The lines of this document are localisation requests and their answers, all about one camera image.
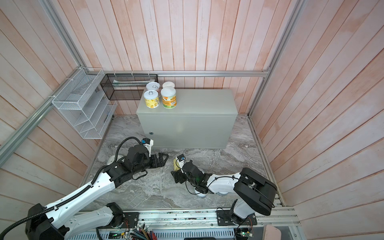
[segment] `black wire basket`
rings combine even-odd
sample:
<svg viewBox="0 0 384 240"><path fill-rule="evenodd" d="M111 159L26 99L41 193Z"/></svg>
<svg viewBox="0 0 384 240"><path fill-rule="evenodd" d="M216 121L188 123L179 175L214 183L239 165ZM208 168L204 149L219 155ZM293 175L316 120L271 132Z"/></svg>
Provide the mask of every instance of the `black wire basket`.
<svg viewBox="0 0 384 240"><path fill-rule="evenodd" d="M100 85L109 100L140 100L150 82L158 83L156 74L108 73Z"/></svg>

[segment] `robotic arm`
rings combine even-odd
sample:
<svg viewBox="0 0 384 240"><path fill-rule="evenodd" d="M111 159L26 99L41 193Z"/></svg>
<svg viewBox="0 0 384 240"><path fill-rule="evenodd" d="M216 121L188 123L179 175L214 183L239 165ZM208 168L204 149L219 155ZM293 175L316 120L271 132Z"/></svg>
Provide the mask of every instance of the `robotic arm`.
<svg viewBox="0 0 384 240"><path fill-rule="evenodd" d="M127 156L117 159L120 147L129 139L135 139L139 144L129 148ZM147 169L163 167L168 155L161 152L159 156L151 154L152 146L153 140L148 138L142 141L136 137L125 139L116 151L115 161L102 166L92 181L47 206L41 204L33 206L29 209L27 218L12 224L0 234L0 240L4 239L7 232L24 222L26 222L25 233L29 240L66 240L96 227L121 226L124 214L116 203L107 204L93 212L76 216L74 214L124 182L147 175ZM146 174L133 178L133 175L139 172Z"/></svg>
<svg viewBox="0 0 384 240"><path fill-rule="evenodd" d="M241 199L236 199L229 214L224 216L236 224L241 225L254 212L269 216L275 207L276 185L249 168L230 175L203 173L192 160L187 162L183 154L174 160L174 166L175 171L171 174L175 183L190 182L195 187L194 195L205 197L207 194L236 192Z"/></svg>

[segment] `cabinet door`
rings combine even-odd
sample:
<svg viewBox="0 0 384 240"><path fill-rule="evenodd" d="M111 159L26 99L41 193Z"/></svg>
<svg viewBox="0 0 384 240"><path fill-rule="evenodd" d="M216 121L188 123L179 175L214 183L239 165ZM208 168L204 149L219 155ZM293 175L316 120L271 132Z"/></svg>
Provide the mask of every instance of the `cabinet door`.
<svg viewBox="0 0 384 240"><path fill-rule="evenodd" d="M154 147L171 148L225 148L235 119L235 116L139 116L144 133L154 140Z"/></svg>

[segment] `wooden wall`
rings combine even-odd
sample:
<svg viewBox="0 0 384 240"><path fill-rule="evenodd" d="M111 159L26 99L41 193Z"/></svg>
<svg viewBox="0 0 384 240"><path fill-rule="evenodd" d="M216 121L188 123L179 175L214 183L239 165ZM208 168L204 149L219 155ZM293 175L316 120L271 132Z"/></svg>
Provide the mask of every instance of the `wooden wall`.
<svg viewBox="0 0 384 240"><path fill-rule="evenodd" d="M383 12L308 1L252 115L308 239L384 239Z"/></svg>
<svg viewBox="0 0 384 240"><path fill-rule="evenodd" d="M52 0L88 67L263 70L297 0ZM176 88L225 88L247 113L258 77L161 78ZM119 101L117 114L136 114Z"/></svg>
<svg viewBox="0 0 384 240"><path fill-rule="evenodd" d="M0 1L0 145L76 67L39 0ZM0 232L77 189L96 147L52 110L0 169Z"/></svg>

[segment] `cabinet top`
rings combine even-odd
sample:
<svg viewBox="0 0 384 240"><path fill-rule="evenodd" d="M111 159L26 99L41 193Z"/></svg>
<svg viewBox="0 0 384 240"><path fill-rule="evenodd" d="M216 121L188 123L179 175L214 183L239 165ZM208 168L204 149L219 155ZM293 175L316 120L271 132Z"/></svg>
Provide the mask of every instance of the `cabinet top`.
<svg viewBox="0 0 384 240"><path fill-rule="evenodd" d="M160 116L237 116L232 91L229 89L176 89L176 107L167 109L159 96L160 106L149 108L141 97L137 115Z"/></svg>

